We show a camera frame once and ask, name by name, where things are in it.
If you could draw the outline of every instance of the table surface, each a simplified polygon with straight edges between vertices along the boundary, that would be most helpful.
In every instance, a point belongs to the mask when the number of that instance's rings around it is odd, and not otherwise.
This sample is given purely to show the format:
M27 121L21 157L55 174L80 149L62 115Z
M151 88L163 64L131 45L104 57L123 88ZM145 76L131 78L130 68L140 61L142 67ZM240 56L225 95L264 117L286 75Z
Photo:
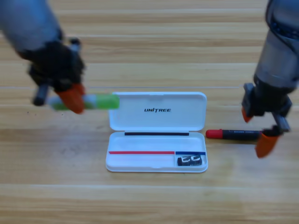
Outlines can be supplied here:
M266 0L50 0L83 42L89 93L201 91L207 129L254 129L241 115L267 33ZM106 111L30 104L35 86L0 38L1 224L297 224L299 92L292 132L258 159L253 143L206 139L202 174L112 173Z

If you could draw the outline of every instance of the logo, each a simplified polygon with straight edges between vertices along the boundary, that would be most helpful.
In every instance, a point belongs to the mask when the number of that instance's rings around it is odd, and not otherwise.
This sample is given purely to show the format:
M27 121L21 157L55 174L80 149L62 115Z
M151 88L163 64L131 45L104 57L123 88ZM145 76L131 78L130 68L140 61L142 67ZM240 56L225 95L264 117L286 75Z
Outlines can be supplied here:
M170 112L171 109L156 109L156 108L152 108L152 109L144 109L144 112Z

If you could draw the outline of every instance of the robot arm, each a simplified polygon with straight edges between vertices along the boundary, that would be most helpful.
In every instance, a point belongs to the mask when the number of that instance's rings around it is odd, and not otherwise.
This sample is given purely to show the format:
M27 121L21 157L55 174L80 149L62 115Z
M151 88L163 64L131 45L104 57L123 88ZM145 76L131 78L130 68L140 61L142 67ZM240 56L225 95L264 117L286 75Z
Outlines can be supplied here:
M245 84L244 120L272 113L276 125L262 132L256 146L259 158L267 156L278 138L290 131L286 116L292 106L288 94L299 80L299 1L269 0L266 10L269 31L256 71L255 86Z
M0 29L17 54L31 62L29 75L38 86L35 105L45 103L48 87L75 113L84 103L80 42L63 44L63 33L46 0L0 0Z

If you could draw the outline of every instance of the green highlighter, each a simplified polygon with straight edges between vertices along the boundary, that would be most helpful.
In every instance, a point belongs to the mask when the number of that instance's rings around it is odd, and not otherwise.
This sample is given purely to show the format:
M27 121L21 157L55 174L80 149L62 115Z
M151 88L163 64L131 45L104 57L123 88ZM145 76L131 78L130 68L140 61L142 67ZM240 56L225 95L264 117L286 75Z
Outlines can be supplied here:
M114 94L88 94L83 96L86 110L115 110L120 106L120 99ZM58 96L50 97L47 103L55 111L68 111Z

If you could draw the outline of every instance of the pen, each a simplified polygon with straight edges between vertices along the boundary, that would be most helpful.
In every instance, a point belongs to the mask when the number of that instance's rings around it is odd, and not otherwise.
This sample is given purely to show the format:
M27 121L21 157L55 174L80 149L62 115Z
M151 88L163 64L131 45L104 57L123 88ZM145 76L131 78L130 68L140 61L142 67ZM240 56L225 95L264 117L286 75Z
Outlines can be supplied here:
M209 139L227 140L258 140L261 131L247 130L207 130L206 137Z

